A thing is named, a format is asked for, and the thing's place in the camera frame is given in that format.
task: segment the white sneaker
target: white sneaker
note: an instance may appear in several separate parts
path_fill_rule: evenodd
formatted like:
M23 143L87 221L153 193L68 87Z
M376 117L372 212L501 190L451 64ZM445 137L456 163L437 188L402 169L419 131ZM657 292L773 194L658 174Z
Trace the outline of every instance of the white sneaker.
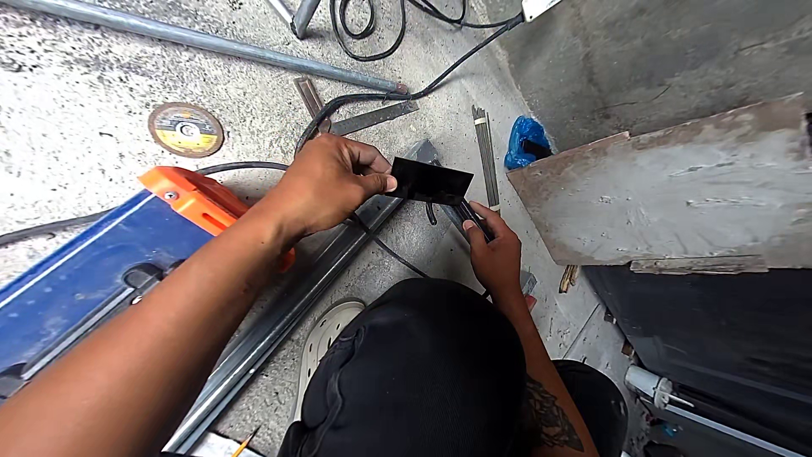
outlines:
M337 302L330 310L324 313L321 319L310 330L307 341L302 350L301 367L299 371L299 393L296 395L296 407L293 410L292 421L300 420L302 416L302 401L305 398L307 385L316 372L318 363L339 337L339 333L350 323L358 313L363 311L364 303L357 298L347 298Z

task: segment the cutting disc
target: cutting disc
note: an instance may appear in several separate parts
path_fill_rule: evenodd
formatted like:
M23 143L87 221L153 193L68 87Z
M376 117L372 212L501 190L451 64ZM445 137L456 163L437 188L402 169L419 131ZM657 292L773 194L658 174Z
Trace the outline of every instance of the cutting disc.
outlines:
M208 111L188 103L166 103L149 115L149 132L172 154L199 159L222 146L222 126Z

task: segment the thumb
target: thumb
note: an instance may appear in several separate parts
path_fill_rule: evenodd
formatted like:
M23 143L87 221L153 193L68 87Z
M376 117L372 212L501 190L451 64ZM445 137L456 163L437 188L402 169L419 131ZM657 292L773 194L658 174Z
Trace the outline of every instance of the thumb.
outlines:
M488 243L485 241L485 234L477 227L477 225L470 219L462 223L462 228L465 234L468 235L468 241L471 243L471 250L480 250Z
M364 188L367 198L375 194L391 192L398 186L398 180L386 173L373 173L367 176L359 176L358 179L361 180L361 187Z

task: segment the tattoo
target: tattoo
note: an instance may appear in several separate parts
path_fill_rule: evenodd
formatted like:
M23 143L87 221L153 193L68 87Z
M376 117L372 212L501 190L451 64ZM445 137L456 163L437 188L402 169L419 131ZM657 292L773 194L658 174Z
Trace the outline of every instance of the tattoo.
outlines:
M583 452L584 443L567 413L556 402L558 399L530 376L525 386L527 403L522 407L522 428L528 444L531 447L566 446Z

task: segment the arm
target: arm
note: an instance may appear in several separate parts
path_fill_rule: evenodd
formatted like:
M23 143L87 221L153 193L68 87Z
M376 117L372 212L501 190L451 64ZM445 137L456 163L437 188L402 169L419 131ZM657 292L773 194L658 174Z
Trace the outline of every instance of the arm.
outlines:
M372 146L309 141L234 225L0 407L0 455L157 455L279 256L394 189L389 170Z
M523 428L534 456L593 456L598 452L581 414L555 370L530 317L519 284L521 242L499 215L476 202L471 207L485 218L496 238L487 243L471 221L463 228L471 240L471 263L494 305L511 321L525 350L527 399Z

